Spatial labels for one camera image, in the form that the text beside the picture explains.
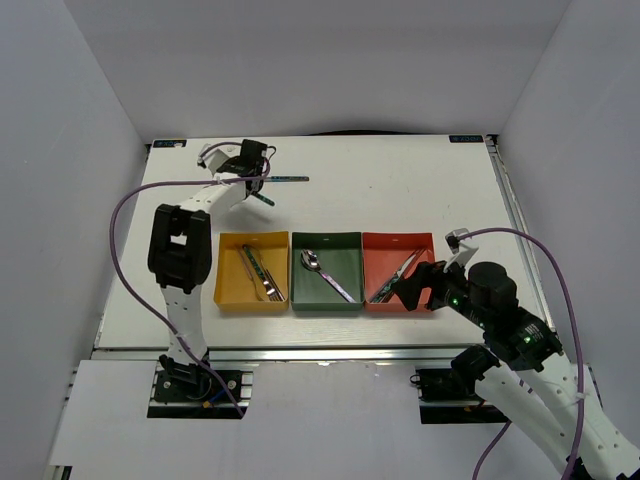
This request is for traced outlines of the dark handled knife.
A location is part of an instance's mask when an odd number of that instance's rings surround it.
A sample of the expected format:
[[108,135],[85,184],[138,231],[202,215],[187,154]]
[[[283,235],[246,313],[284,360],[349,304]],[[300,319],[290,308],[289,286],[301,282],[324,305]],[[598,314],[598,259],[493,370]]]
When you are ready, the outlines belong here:
[[416,264],[419,258],[425,253],[426,249],[414,250],[406,260],[394,271],[391,277],[386,280],[368,299],[369,303],[388,303],[393,297],[393,285],[399,280],[405,278],[406,273]]

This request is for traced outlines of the teal handled knife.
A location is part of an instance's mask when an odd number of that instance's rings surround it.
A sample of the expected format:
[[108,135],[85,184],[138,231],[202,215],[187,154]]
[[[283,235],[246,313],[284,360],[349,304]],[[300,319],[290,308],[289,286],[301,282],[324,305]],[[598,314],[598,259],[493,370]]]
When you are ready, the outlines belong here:
[[392,287],[401,278],[401,275],[394,273],[384,284],[382,284],[374,294],[368,299],[369,303],[385,303],[394,295]]

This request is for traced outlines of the teal handled spoon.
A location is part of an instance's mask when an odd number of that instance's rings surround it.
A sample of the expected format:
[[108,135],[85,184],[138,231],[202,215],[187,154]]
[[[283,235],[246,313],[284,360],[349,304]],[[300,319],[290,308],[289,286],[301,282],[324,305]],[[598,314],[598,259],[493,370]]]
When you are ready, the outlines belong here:
[[276,203],[273,200],[271,200],[271,199],[269,199],[269,198],[267,198],[267,197],[265,197],[265,196],[263,196],[263,195],[261,195],[259,193],[253,193],[252,196],[254,198],[256,198],[257,200],[261,201],[262,203],[270,206],[270,207],[275,207],[275,205],[276,205]]

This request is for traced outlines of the pink handled knife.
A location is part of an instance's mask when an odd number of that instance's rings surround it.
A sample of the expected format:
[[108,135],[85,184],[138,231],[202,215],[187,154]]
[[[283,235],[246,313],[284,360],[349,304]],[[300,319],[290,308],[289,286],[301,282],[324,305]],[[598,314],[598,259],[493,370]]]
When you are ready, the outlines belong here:
[[394,273],[400,274],[401,275],[400,279],[402,279],[403,275],[416,263],[416,261],[419,259],[419,257],[423,253],[424,253],[424,249],[417,249],[414,252],[412,252],[409,255],[409,257],[395,270]]

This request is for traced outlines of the pink handled spoon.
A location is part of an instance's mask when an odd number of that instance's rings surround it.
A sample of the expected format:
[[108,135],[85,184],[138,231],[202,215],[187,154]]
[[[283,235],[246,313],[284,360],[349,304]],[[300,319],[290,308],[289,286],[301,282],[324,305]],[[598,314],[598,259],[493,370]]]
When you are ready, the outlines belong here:
[[302,249],[300,253],[300,259],[303,266],[311,271],[317,273],[329,286],[335,290],[346,302],[355,303],[356,300],[328,273],[326,273],[319,262],[316,253],[310,249]]

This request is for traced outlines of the dark handled fork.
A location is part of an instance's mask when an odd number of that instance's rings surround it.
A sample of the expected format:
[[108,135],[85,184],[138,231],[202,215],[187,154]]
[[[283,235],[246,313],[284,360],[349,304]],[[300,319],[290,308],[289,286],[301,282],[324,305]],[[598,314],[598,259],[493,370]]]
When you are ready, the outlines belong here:
[[258,255],[259,255],[259,260],[260,260],[260,264],[262,266],[263,273],[264,273],[267,281],[269,282],[269,284],[271,286],[271,290],[272,290],[272,293],[269,293],[268,297],[270,298],[271,301],[281,301],[281,302],[283,302],[285,300],[285,297],[284,297],[282,291],[280,290],[279,286],[277,285],[277,283],[276,283],[274,277],[272,276],[271,272],[267,268],[262,253],[258,252]]

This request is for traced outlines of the teal handled fork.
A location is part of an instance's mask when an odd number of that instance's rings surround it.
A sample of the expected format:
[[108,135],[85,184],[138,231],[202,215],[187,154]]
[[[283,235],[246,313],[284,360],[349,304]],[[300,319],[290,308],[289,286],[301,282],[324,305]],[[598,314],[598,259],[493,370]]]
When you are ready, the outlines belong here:
[[264,289],[265,289],[265,293],[267,298],[270,300],[270,298],[268,297],[269,293],[272,293],[271,290],[271,286],[269,284],[269,282],[267,281],[263,270],[262,270],[262,266],[260,264],[260,260],[259,260],[259,255],[258,252],[260,252],[255,246],[249,245],[249,244],[244,244],[242,246],[242,250],[245,254],[245,256],[247,257],[249,263],[251,264],[251,268],[253,269],[254,273],[256,274],[258,280],[262,283]]

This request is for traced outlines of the pink handled fork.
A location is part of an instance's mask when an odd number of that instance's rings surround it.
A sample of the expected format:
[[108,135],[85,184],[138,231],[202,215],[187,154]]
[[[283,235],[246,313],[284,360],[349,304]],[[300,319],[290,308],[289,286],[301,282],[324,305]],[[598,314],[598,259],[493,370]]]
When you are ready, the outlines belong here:
[[270,301],[265,293],[265,289],[262,285],[262,283],[258,280],[256,274],[254,273],[253,269],[251,268],[251,264],[249,263],[247,257],[245,256],[243,250],[242,250],[242,246],[237,248],[237,252],[240,256],[240,260],[241,263],[245,269],[245,272],[248,276],[249,281],[251,282],[254,291],[255,291],[255,295],[256,297],[260,300],[260,301]]

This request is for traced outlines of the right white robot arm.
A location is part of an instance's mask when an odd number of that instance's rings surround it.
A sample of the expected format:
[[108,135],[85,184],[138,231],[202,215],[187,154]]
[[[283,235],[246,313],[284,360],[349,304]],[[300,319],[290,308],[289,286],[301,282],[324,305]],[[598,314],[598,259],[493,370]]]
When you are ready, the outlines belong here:
[[449,307],[483,331],[484,342],[451,362],[453,390],[493,404],[570,478],[636,479],[639,450],[604,414],[585,369],[570,362],[555,332],[518,304],[517,287],[493,262],[470,269],[418,264],[394,293],[408,310]]

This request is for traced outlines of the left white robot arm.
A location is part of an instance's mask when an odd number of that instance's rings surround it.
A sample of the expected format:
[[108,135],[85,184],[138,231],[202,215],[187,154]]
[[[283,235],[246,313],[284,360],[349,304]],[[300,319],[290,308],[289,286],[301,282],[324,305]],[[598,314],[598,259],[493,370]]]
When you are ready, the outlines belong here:
[[201,313],[201,287],[212,267],[212,218],[226,213],[261,189],[256,178],[267,170],[268,145],[256,140],[205,146],[197,165],[220,175],[188,199],[160,205],[154,214],[148,267],[162,293],[172,325],[169,350],[160,363],[188,398],[199,399],[211,387]]

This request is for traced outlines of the red plastic bin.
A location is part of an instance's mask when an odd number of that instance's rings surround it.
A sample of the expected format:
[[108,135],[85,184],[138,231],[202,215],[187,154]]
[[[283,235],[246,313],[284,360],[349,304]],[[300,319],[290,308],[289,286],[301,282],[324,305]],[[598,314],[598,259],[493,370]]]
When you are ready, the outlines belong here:
[[[420,262],[435,261],[433,235],[431,233],[375,233],[362,234],[363,272],[365,303],[368,313],[404,314],[408,313],[400,299],[394,294],[388,303],[369,303],[368,299],[388,280],[394,271],[416,249],[425,248],[425,253],[406,273],[405,278],[413,273]],[[425,304],[429,290],[424,290],[416,310],[410,314],[427,314]]]

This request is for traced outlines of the green plastic bin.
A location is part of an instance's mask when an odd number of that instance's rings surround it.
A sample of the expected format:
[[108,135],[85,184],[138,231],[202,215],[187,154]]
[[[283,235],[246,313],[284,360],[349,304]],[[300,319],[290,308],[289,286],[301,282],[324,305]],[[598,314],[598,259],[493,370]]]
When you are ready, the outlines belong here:
[[[313,251],[322,271],[354,301],[347,301],[319,273],[302,263],[301,252]],[[363,253],[360,232],[291,234],[290,301],[294,311],[356,312],[364,305]]]

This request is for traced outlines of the yellow plastic bin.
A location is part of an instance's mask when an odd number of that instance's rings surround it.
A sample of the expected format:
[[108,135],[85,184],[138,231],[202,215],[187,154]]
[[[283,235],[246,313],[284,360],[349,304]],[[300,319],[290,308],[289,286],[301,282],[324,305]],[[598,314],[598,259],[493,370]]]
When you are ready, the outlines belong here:
[[[237,248],[243,244],[255,246],[285,300],[260,301],[241,263]],[[222,233],[219,236],[218,264],[214,302],[225,313],[275,314],[289,308],[289,233]]]

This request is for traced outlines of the dark handled spoon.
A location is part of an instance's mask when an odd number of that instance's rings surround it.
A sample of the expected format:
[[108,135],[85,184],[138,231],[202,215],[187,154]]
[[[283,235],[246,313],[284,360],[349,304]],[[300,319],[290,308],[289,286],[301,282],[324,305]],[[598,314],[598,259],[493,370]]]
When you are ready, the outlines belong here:
[[264,181],[271,183],[308,182],[308,176],[269,176]]

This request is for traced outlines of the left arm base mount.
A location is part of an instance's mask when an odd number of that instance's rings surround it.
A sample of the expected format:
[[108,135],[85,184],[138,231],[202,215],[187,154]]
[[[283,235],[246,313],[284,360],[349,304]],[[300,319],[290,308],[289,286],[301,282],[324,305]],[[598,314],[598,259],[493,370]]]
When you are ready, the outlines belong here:
[[251,374],[218,370],[219,378],[199,365],[182,365],[161,355],[154,375],[149,419],[240,420],[251,395]]

